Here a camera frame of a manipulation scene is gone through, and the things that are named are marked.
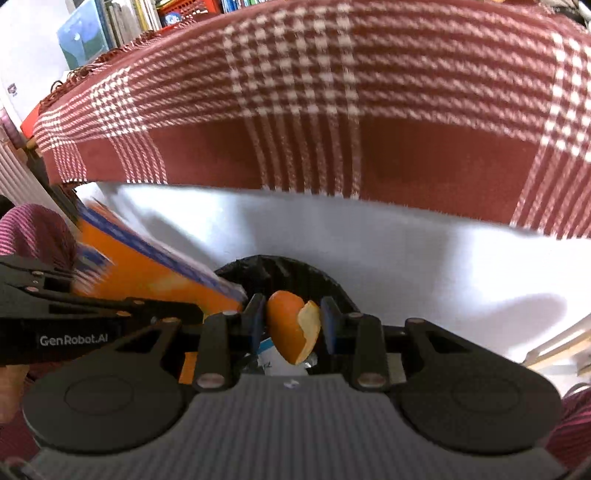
orange fruit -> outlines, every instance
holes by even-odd
[[[277,351],[293,365],[310,354],[320,333],[320,309],[288,291],[276,291],[267,301],[267,326]]]

striped pink fabric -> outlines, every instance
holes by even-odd
[[[0,220],[0,255],[37,258],[70,270],[76,240],[58,213],[29,203],[11,209]]]
[[[565,398],[563,408],[546,449],[573,469],[591,455],[591,388]]]

white radiator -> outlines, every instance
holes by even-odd
[[[59,213],[72,232],[77,229],[43,189],[31,171],[12,152],[9,144],[0,142],[0,193],[15,205],[37,203]]]

gray gripper base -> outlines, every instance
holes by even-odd
[[[42,450],[46,480],[556,480],[545,450],[482,458],[444,450],[408,427],[383,394],[341,375],[243,375],[195,397],[157,440],[105,457]]]

red plaid blanket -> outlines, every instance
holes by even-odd
[[[39,118],[53,182],[270,189],[591,233],[591,40],[543,7],[277,1],[116,55]]]

